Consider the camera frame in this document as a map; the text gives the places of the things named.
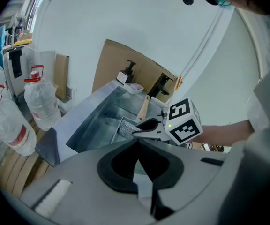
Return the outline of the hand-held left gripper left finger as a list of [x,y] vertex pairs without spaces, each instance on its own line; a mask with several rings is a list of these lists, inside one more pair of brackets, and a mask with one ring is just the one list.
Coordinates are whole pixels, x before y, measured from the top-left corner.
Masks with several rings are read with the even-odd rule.
[[133,182],[137,160],[138,140],[126,141],[100,158],[97,164],[98,175],[116,192],[137,194],[138,186]]

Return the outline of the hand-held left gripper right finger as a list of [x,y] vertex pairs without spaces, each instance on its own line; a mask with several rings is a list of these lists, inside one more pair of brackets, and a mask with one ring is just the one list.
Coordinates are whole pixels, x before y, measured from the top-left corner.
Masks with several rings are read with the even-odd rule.
[[138,160],[152,181],[150,214],[156,220],[161,220],[173,214],[174,210],[162,203],[159,191],[176,185],[184,172],[184,164],[177,156],[148,141],[139,140],[138,142]]

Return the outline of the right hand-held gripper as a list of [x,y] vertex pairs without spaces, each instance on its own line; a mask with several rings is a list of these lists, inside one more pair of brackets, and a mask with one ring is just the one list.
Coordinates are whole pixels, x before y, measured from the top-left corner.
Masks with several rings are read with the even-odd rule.
[[132,136],[137,139],[171,141],[180,146],[203,133],[199,112],[188,97],[163,108],[162,114],[164,130],[156,130],[161,121],[147,118],[136,125],[141,131],[133,132]]

